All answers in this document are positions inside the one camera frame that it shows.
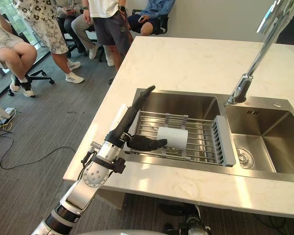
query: robotic hand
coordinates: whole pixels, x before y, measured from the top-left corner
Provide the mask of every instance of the robotic hand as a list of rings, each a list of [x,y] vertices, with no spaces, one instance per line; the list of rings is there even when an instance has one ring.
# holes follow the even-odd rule
[[[102,146],[92,143],[81,161],[83,169],[77,181],[60,200],[47,219],[43,220],[32,235],[67,235],[95,197],[96,191],[107,181],[110,173],[122,173],[125,160],[118,158],[124,143],[141,151],[152,151],[167,144],[167,140],[151,140],[144,136],[130,136],[128,130],[144,101],[155,86],[141,92],[128,108],[118,126],[105,137]]]

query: wall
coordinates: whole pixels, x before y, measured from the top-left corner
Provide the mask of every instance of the wall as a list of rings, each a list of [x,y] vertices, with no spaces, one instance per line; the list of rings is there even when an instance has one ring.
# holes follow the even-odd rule
[[[169,14],[166,37],[262,40],[256,29],[274,0],[176,0]],[[147,0],[127,0],[132,9],[144,9]]]

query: sink drain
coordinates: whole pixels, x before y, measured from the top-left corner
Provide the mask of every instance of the sink drain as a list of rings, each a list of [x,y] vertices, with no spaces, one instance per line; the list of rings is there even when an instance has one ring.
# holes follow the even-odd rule
[[[254,165],[253,156],[243,148],[236,148],[239,157],[240,165],[244,169],[249,169]]]

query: chrome faucet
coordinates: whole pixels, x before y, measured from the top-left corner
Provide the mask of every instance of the chrome faucet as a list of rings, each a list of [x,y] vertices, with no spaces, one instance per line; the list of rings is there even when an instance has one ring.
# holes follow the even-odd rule
[[[272,6],[269,8],[268,12],[261,21],[257,33],[261,32],[266,34],[269,29],[265,42],[260,49],[258,55],[256,56],[251,67],[244,73],[235,87],[232,95],[227,100],[231,104],[242,103],[246,100],[246,93],[253,79],[253,73],[264,58],[266,52],[271,46],[276,35],[279,33],[281,27],[284,25],[288,19],[289,14],[294,8],[294,0],[275,0]]]

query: kitchen island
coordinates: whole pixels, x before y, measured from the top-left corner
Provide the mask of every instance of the kitchen island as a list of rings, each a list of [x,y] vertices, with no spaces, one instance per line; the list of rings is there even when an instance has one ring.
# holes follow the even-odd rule
[[[76,180],[92,141],[103,143],[119,108],[137,88],[230,94],[262,43],[136,37],[65,175]],[[294,108],[294,46],[274,44],[247,96],[287,99]],[[294,182],[126,162],[103,189],[243,212],[294,218]]]

